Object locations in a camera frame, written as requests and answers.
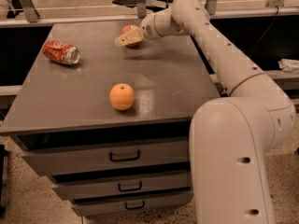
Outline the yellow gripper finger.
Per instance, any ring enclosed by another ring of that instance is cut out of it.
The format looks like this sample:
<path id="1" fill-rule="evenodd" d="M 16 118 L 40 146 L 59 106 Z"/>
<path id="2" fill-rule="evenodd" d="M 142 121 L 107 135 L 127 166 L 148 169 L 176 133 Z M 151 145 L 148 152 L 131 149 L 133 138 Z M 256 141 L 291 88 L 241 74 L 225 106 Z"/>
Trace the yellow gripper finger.
<path id="1" fill-rule="evenodd" d="M 135 43 L 140 43 L 143 38 L 144 36 L 142 30 L 136 27 L 117 37 L 114 40 L 114 43 L 117 47 L 124 47 Z"/>

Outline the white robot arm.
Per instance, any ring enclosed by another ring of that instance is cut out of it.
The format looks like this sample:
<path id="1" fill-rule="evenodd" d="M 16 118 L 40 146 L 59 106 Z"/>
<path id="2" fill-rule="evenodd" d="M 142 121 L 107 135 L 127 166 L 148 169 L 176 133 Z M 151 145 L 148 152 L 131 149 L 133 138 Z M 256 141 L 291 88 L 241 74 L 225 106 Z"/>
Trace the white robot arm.
<path id="1" fill-rule="evenodd" d="M 190 35 L 226 94 L 201 105 L 192 117 L 197 224 L 276 224 L 264 153 L 291 135 L 296 119 L 291 99 L 211 24 L 199 0 L 174 0 L 115 43 L 122 47 L 167 35 Z"/>

